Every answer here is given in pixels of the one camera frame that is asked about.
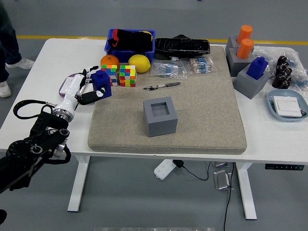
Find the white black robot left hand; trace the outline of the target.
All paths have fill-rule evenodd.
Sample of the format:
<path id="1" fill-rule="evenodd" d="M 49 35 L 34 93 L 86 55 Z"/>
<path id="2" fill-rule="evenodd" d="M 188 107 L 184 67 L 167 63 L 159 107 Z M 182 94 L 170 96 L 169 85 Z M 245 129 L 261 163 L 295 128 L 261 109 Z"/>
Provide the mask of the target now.
<path id="1" fill-rule="evenodd" d="M 80 94 L 81 87 L 86 84 L 87 74 L 92 70 L 96 70 L 95 73 L 90 75 L 93 91 Z M 105 71 L 99 70 L 98 66 L 93 66 L 89 69 L 84 69 L 81 73 L 74 76 L 63 102 L 55 107 L 53 114 L 56 116 L 67 116 L 69 117 L 68 120 L 72 120 L 78 104 L 87 105 L 111 95 L 110 77 Z"/>

